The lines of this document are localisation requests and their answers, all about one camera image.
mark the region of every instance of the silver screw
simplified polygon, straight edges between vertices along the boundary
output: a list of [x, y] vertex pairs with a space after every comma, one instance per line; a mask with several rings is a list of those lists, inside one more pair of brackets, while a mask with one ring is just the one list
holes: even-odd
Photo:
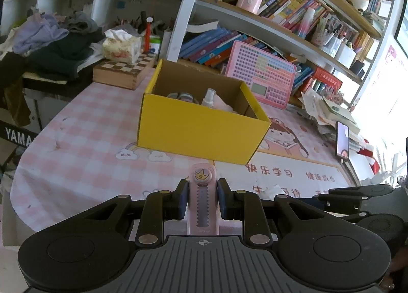
[[145, 234], [139, 237], [139, 242], [144, 245], [150, 245], [152, 243], [157, 242], [158, 237], [153, 234]]
[[249, 238], [256, 245], [264, 245], [270, 241], [269, 237], [264, 234], [255, 234]]

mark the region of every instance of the chessboard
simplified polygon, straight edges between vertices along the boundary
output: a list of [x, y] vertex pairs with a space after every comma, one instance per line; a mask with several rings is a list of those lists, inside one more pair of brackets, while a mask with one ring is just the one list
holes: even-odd
[[103, 60], [93, 68], [93, 81], [136, 89], [156, 61], [156, 54], [141, 54], [134, 64]]

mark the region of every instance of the gray cloth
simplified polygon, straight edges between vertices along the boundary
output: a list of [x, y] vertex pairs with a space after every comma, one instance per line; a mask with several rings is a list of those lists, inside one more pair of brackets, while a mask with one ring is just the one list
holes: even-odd
[[76, 12], [72, 17], [67, 17], [61, 27], [68, 29], [71, 33], [79, 33], [81, 35], [98, 30], [96, 22], [82, 11]]
[[60, 28], [52, 15], [36, 13], [30, 16], [16, 33], [13, 51], [16, 54], [25, 54], [29, 50], [37, 50], [63, 39], [68, 33], [66, 29]]

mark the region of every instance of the pile of clothes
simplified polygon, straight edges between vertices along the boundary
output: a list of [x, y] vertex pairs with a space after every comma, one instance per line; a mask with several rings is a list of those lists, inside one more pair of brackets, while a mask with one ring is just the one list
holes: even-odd
[[34, 13], [0, 44], [0, 98], [15, 123], [30, 123], [22, 75], [33, 71], [50, 80], [75, 80], [82, 68], [103, 58], [105, 36], [82, 11], [72, 17]]

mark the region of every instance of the pink and white tablecloth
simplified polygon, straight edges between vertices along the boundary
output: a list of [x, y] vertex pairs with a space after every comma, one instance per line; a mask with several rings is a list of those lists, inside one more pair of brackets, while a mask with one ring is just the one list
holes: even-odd
[[91, 84], [38, 135], [21, 158], [11, 190], [13, 207], [29, 227], [39, 231], [120, 194], [137, 200], [174, 190], [193, 164], [209, 162], [136, 146], [149, 79], [135, 91]]

